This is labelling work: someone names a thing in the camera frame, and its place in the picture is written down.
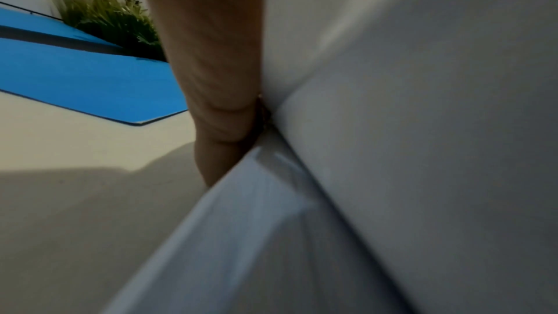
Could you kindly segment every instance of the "concrete floor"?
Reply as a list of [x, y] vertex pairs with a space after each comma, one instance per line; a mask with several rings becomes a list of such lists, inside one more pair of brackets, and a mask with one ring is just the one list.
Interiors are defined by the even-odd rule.
[[0, 312], [96, 313], [201, 197], [188, 112], [131, 127], [0, 92]]

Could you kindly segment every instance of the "gray fabric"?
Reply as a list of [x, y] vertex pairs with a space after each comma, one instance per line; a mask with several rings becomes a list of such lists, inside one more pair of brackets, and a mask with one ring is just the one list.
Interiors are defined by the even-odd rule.
[[271, 132], [105, 311], [124, 313], [410, 311]]
[[558, 0], [392, 0], [276, 123], [421, 313], [558, 313]]

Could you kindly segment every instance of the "blue panel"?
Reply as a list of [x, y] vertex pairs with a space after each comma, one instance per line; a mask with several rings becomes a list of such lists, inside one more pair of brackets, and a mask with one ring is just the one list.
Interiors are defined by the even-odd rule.
[[70, 27], [54, 19], [49, 19], [43, 16], [24, 14], [17, 11], [1, 8], [0, 26], [13, 27], [20, 30], [34, 31], [66, 38], [73, 38], [75, 40], [116, 46], [115, 44], [109, 43], [100, 38], [82, 32], [76, 28]]
[[133, 124], [187, 109], [168, 63], [5, 38], [0, 90]]

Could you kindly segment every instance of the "grass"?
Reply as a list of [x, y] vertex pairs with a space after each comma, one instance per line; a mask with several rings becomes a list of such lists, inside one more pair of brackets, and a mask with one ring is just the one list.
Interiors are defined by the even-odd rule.
[[53, 0], [62, 21], [123, 47], [130, 55], [166, 61], [153, 21], [138, 0]]

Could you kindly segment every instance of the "skin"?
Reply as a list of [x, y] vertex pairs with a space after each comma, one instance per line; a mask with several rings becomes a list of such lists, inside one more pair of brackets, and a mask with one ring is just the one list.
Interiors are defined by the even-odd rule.
[[196, 125], [207, 185], [225, 175], [262, 128], [263, 0], [148, 0], [164, 51]]

